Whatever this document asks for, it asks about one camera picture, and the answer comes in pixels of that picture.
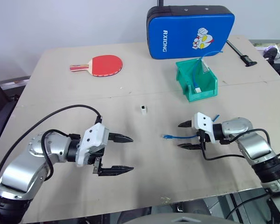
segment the green storage box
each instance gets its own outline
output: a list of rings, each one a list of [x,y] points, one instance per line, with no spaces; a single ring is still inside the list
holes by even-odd
[[[195,68],[195,80],[200,87],[200,93],[195,92],[193,84],[193,69],[196,63],[198,64]],[[189,102],[218,94],[217,77],[201,58],[177,62],[176,65],[178,68],[176,80],[181,85],[182,93],[186,95]]]

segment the beige table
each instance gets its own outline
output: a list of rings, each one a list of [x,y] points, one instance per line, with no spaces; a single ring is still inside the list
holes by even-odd
[[[41,187],[24,222],[90,216],[260,187],[244,159],[204,161],[201,152],[176,146],[188,141],[160,137],[192,135],[193,130],[177,125],[196,112],[211,117],[220,114],[218,122],[241,116],[254,127],[266,129],[273,149],[280,152],[280,77],[243,36],[232,36],[230,41],[258,64],[245,67],[225,45],[222,54],[205,59],[218,78],[218,96],[192,103],[175,80],[175,62],[182,59],[154,60],[146,43],[46,51],[2,135],[0,159],[42,117],[67,105],[86,104],[102,114],[103,124],[112,132],[134,139],[126,144],[110,142],[104,167],[127,165],[135,169],[119,176],[98,177],[92,174],[93,166],[56,164],[53,177]],[[119,74],[97,78],[86,71],[69,71],[69,65],[103,54],[122,58],[124,67]],[[141,114],[140,105],[147,106],[146,116]],[[94,119],[95,114],[84,108],[55,115],[20,143],[10,160],[39,132],[57,128],[83,134]],[[208,157],[227,153],[239,154],[236,144],[207,144]]]

